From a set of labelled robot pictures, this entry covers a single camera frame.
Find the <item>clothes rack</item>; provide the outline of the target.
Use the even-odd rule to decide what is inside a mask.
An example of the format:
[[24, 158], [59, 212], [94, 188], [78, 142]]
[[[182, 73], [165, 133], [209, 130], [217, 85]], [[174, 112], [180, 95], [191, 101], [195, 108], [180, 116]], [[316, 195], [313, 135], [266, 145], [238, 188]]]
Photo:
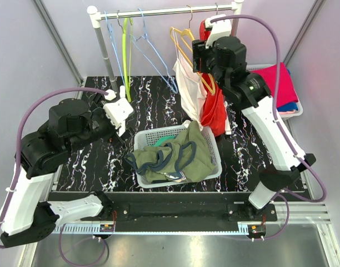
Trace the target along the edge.
[[[106, 65], [107, 72], [109, 74], [111, 82], [113, 82], [113, 80], [114, 80], [114, 73], [113, 73], [113, 69], [112, 69], [112, 66], [111, 66], [111, 61], [110, 61], [110, 59], [108, 57], [108, 52], [107, 52], [106, 44], [104, 42], [103, 34], [102, 34], [102, 30], [101, 30], [101, 21], [102, 20], [106, 21], [108, 32], [109, 32], [109, 36], [111, 38], [112, 46], [113, 46], [113, 49], [114, 49], [114, 52], [115, 52], [117, 64], [118, 64], [119, 71], [120, 71], [120, 74], [121, 74], [121, 78], [123, 79], [123, 71], [120, 68], [121, 65], [119, 63], [119, 59], [118, 59], [118, 55], [117, 55], [117, 47], [116, 47], [115, 42], [114, 42], [113, 28], [112, 28], [112, 25], [111, 25], [111, 23], [109, 21], [110, 20], [109, 19], [110, 18], [109, 14], [107, 14], [107, 13], [101, 14], [101, 12], [99, 12], [98, 9], [95, 6], [89, 6], [87, 8], [87, 12], [88, 12], [88, 14], [90, 16], [93, 28], [94, 28], [94, 30], [96, 32], [97, 39], [98, 39], [98, 42], [99, 42], [99, 45], [100, 45], [101, 53], [102, 53], [102, 56], [103, 56], [103, 59], [104, 59], [105, 65]], [[139, 11], [138, 11], [138, 13], [139, 14], [137, 14], [136, 17], [140, 17], [141, 16]], [[201, 22], [199, 29], [200, 29], [200, 37], [203, 38], [206, 41], [207, 38], [209, 37], [210, 30], [205, 30], [205, 28], [204, 28], [204, 21]]]

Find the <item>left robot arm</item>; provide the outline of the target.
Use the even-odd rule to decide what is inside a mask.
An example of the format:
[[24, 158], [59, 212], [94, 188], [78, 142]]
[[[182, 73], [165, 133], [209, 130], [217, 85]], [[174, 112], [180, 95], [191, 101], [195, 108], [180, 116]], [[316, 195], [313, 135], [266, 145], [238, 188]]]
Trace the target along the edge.
[[101, 96], [92, 104], [68, 98], [49, 109], [49, 119], [21, 141], [18, 181], [0, 209], [4, 248], [41, 241], [57, 226], [76, 220], [112, 217], [112, 202], [102, 192], [59, 204], [44, 201], [42, 194], [73, 152], [98, 140], [123, 145], [131, 131], [119, 135], [118, 130], [133, 112], [127, 99], [108, 102]]

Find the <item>grey basket with clothes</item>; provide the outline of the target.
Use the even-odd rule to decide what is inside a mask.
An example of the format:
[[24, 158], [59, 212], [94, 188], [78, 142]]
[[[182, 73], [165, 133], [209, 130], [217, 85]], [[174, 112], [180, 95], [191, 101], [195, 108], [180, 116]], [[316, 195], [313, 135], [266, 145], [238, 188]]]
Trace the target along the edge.
[[[259, 70], [259, 69], [263, 69], [263, 68], [266, 68], [266, 67], [262, 67], [261, 65], [258, 65], [258, 66], [252, 66], [252, 67], [247, 67], [247, 69], [249, 71], [253, 71], [253, 70]], [[303, 107], [298, 99], [298, 103], [297, 103], [297, 106], [298, 106], [298, 110], [297, 111], [288, 111], [288, 112], [279, 112], [280, 116], [284, 119], [284, 120], [287, 120], [291, 117], [294, 117], [294, 116], [300, 116], [302, 113], [303, 113]]]

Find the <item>green tank top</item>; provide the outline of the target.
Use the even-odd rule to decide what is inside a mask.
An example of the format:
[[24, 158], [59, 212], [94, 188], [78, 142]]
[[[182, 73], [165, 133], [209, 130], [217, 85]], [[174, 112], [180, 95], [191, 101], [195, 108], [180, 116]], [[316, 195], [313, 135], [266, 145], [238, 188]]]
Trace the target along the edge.
[[153, 145], [154, 147], [158, 147], [158, 146], [161, 146], [163, 143], [166, 143], [168, 142], [169, 140], [173, 140], [175, 139], [176, 137], [174, 135], [172, 136], [162, 136], [160, 137], [156, 143]]

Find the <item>yellow hanger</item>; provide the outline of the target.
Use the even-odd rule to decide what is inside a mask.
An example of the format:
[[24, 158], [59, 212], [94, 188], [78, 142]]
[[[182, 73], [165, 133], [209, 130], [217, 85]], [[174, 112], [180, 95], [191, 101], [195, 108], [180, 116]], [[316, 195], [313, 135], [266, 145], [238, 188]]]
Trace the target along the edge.
[[[179, 50], [180, 54], [185, 58], [187, 63], [191, 67], [191, 71], [193, 70], [193, 63], [192, 63], [192, 56], [190, 53], [192, 53], [192, 46], [191, 42], [194, 41], [194, 36], [191, 32], [191, 20], [189, 20], [188, 28], [185, 28], [183, 30], [177, 29], [175, 27], [170, 27], [169, 34], [171, 36], [171, 39], [173, 43], [175, 44], [175, 47]], [[214, 95], [216, 92], [216, 86], [214, 83], [214, 79], [210, 76], [209, 77], [209, 83], [203, 78], [203, 73], [196, 72], [196, 75], [201, 78], [202, 84], [204, 87], [208, 90], [208, 92], [211, 95]]]

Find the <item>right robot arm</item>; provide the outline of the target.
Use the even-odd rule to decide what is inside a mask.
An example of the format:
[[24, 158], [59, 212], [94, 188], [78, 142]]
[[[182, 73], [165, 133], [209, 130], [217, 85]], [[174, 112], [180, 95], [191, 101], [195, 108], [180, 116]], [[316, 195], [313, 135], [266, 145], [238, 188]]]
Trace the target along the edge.
[[212, 44], [192, 42], [193, 70], [213, 76], [223, 95], [251, 122], [266, 145], [272, 164], [259, 174], [260, 182], [244, 207], [245, 216], [258, 220], [275, 194], [311, 167], [316, 157], [295, 142], [273, 104], [263, 77], [247, 70], [246, 47], [237, 37], [220, 37]]

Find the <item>black marble mat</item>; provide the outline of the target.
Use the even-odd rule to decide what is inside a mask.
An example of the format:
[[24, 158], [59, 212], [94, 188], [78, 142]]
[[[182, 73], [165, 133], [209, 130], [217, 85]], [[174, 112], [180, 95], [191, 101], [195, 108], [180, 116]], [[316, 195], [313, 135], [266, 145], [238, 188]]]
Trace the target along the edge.
[[[176, 126], [188, 117], [181, 108], [181, 99], [171, 91], [171, 79], [159, 76], [131, 78], [131, 99], [134, 114], [126, 126], [134, 132]], [[160, 192], [232, 192], [252, 191], [259, 182], [259, 173], [272, 158], [257, 131], [233, 105], [227, 106], [232, 133], [216, 138], [221, 157], [219, 177], [199, 183], [160, 187]], [[98, 141], [72, 154], [62, 167], [57, 191], [66, 192], [141, 192], [135, 171], [125, 162], [125, 154], [133, 151], [129, 139], [120, 149]]]

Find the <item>blue folded shirt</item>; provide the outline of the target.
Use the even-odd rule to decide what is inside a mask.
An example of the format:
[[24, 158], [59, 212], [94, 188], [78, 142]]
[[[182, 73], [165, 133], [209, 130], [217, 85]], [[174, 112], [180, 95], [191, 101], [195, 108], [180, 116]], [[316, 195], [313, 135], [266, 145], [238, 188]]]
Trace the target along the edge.
[[297, 111], [297, 103], [298, 96], [291, 79], [291, 74], [287, 67], [281, 63], [277, 96], [277, 110], [279, 112]]

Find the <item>white wooden hanger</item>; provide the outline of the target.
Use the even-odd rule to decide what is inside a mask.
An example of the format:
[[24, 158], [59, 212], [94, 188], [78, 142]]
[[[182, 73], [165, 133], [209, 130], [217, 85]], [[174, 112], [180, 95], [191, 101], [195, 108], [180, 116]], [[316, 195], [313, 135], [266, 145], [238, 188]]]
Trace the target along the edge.
[[230, 126], [230, 123], [229, 123], [228, 112], [227, 112], [228, 102], [226, 100], [224, 100], [223, 105], [224, 105], [225, 114], [226, 114], [224, 134], [225, 135], [231, 135], [232, 129], [231, 129], [231, 126]]

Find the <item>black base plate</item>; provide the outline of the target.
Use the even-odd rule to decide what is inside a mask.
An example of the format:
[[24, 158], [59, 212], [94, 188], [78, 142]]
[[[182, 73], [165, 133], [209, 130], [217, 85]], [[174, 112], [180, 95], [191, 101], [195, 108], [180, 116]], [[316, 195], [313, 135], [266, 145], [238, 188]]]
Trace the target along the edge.
[[[80, 221], [116, 221], [116, 232], [196, 233], [239, 230], [238, 223], [255, 224], [278, 221], [279, 208], [292, 213], [303, 201], [292, 196], [255, 210], [248, 193], [240, 192], [101, 192], [99, 197], [85, 192], [53, 192], [48, 202], [60, 216], [57, 226]], [[106, 201], [103, 214], [92, 199]]]

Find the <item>red tank top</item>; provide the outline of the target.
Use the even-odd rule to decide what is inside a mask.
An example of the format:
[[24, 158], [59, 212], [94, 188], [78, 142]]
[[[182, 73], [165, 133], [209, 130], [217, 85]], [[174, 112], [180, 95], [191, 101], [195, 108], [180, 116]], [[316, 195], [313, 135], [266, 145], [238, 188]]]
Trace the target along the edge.
[[[203, 78], [209, 83], [209, 77], [211, 75], [207, 73], [203, 73]], [[216, 86], [216, 92], [214, 95], [211, 95], [208, 90], [205, 88], [207, 92], [207, 97], [203, 105], [203, 114], [201, 117], [201, 125], [208, 126], [211, 128], [215, 137], [224, 134], [225, 128], [225, 109], [223, 105], [223, 93], [219, 89], [217, 83], [214, 81]]]

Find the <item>magenta folded shirt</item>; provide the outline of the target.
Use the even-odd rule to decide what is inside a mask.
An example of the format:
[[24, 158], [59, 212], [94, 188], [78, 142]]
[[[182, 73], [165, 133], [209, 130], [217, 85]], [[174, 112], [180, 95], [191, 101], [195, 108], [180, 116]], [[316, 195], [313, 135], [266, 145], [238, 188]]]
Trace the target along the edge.
[[[271, 67], [253, 70], [252, 72], [261, 75], [266, 84], [268, 85], [272, 96], [275, 96], [275, 85], [276, 85], [276, 65]], [[278, 96], [277, 96], [277, 107], [284, 106], [290, 102], [298, 102], [298, 96], [294, 89], [294, 85], [291, 79], [291, 76], [284, 65], [281, 62], [280, 64], [280, 73], [279, 73], [279, 87], [278, 87]]]

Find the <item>lime green hanger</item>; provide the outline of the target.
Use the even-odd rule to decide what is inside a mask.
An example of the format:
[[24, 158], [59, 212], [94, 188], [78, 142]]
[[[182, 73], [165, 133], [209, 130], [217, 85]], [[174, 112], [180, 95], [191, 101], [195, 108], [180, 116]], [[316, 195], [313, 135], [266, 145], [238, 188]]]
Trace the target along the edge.
[[132, 64], [132, 44], [128, 43], [133, 33], [133, 21], [126, 17], [123, 21], [122, 29], [122, 65], [123, 65], [123, 85], [125, 87], [126, 98], [132, 102], [131, 98], [131, 64]]

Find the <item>white laundry basket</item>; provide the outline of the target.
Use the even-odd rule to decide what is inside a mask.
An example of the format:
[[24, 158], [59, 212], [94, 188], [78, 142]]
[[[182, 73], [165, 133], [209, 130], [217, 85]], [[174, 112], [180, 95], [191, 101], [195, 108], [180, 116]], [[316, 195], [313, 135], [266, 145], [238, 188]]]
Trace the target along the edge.
[[[153, 146], [161, 137], [177, 136], [181, 131], [185, 129], [186, 127], [184, 125], [175, 125], [140, 131], [135, 134], [133, 148], [134, 150], [138, 150], [143, 149], [145, 146]], [[208, 126], [203, 128], [201, 134], [207, 143], [209, 153], [211, 155], [211, 162], [215, 166], [212, 173], [208, 175], [204, 180], [215, 179], [219, 177], [222, 173], [221, 157], [218, 151], [216, 140], [214, 138], [211, 128]], [[136, 177], [139, 186], [145, 189], [152, 189], [162, 186], [181, 185], [186, 183], [184, 181], [182, 182], [166, 181], [152, 184], [148, 182], [147, 179], [142, 175], [136, 174]]]

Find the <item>pink tank top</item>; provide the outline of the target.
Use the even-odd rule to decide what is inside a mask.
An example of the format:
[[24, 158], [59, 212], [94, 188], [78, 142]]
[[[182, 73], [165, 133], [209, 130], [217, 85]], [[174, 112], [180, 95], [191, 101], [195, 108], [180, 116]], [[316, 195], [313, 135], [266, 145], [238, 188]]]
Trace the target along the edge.
[[181, 97], [181, 107], [191, 121], [198, 122], [199, 129], [202, 131], [201, 117], [207, 91], [204, 89], [201, 76], [193, 72], [192, 67], [186, 59], [186, 54], [180, 47], [175, 30], [175, 28], [171, 28], [170, 37], [176, 49], [176, 62], [173, 70]]

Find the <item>olive printed tank top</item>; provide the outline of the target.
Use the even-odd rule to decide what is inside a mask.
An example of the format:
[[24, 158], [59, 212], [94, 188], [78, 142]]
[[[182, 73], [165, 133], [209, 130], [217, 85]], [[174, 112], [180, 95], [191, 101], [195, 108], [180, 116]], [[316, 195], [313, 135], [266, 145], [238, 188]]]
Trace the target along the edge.
[[200, 182], [215, 169], [197, 121], [175, 138], [128, 153], [124, 160], [150, 183]]

